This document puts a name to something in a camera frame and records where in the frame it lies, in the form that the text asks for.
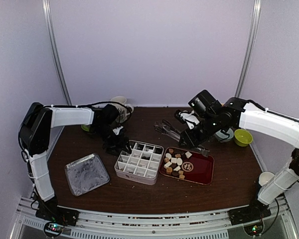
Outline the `white divided tin box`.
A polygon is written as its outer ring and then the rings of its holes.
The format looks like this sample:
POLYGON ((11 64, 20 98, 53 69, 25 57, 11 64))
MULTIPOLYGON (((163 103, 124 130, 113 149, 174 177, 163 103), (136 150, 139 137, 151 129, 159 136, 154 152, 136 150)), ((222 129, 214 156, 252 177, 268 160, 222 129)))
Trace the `white divided tin box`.
POLYGON ((130 153, 122 151, 115 163, 116 175, 120 178, 146 185, 154 185, 163 158, 160 145, 130 140, 130 153))

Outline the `metal serving tongs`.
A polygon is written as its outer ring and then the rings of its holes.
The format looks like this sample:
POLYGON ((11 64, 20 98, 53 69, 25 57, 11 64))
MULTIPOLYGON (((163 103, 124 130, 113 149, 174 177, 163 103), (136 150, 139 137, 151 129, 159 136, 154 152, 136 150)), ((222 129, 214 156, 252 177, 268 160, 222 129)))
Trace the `metal serving tongs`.
POLYGON ((197 146, 197 147, 190 146, 183 139, 181 139, 181 131, 173 127, 172 124, 165 119, 163 119, 162 122, 155 122, 154 129, 157 132, 163 135, 167 135, 168 137, 176 140, 179 147, 198 152, 205 157, 209 156, 210 153, 209 149, 202 146, 197 146))

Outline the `bunny print tin lid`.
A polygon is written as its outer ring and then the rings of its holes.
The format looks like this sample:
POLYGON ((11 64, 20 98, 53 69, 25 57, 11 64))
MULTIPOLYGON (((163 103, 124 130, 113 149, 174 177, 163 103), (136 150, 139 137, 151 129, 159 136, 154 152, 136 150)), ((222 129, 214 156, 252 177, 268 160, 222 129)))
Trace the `bunny print tin lid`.
POLYGON ((67 164, 64 170, 70 192, 76 197, 110 182, 110 176, 96 153, 67 164))

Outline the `red chocolate tray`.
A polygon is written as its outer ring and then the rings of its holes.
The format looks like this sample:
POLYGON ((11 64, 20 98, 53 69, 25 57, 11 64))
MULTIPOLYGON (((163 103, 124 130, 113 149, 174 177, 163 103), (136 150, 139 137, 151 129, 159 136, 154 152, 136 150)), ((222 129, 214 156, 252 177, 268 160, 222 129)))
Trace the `red chocolate tray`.
POLYGON ((213 179, 214 158, 177 147, 168 147, 163 153, 159 173, 191 183, 209 185, 213 179))

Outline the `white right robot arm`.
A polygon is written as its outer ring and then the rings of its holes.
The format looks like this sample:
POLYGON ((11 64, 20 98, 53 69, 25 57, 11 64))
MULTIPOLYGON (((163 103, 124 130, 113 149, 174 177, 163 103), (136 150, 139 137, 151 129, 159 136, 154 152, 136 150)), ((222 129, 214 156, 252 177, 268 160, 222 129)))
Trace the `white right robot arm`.
POLYGON ((259 190, 257 201, 246 208, 249 219, 257 219, 280 194, 299 181, 299 118, 265 108, 253 100, 231 97, 221 104, 207 90, 189 101, 190 110, 177 110, 175 118, 187 128, 181 132, 179 145, 198 147, 220 130, 245 129, 256 133, 267 155, 277 159, 276 173, 259 190))

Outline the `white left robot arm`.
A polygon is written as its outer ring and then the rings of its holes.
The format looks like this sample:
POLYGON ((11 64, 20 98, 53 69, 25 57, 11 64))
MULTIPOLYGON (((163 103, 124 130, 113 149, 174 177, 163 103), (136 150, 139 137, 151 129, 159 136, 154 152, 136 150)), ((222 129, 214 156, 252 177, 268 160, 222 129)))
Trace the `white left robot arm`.
POLYGON ((30 167, 38 198, 46 202, 42 212, 51 221, 57 221, 62 211, 51 201, 55 199, 47 165, 51 129, 55 127, 87 125, 90 134, 101 137, 108 154, 119 155, 121 151, 131 153, 129 138, 123 126, 113 127, 119 110, 116 102, 97 102, 87 105, 30 105, 18 130, 18 143, 24 161, 30 167))

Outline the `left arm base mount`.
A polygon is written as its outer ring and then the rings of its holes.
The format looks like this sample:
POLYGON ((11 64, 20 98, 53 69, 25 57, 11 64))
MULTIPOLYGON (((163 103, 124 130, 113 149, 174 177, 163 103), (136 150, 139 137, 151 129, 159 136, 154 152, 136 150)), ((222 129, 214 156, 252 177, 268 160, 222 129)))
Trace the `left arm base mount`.
POLYGON ((43 226, 44 234, 49 238, 56 238, 64 232, 67 226, 76 226, 79 211, 58 207, 55 215, 51 212, 39 209, 36 211, 35 216, 46 220, 43 226))

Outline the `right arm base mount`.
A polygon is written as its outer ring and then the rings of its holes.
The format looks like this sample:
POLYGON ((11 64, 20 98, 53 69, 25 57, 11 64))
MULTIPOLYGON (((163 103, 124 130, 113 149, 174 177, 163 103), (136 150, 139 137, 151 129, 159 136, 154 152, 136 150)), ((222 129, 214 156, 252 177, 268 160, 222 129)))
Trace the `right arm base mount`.
POLYGON ((259 236, 265 230, 264 218, 271 214, 269 209, 261 210, 250 206, 228 212, 231 225, 243 225, 244 232, 251 237, 259 236))

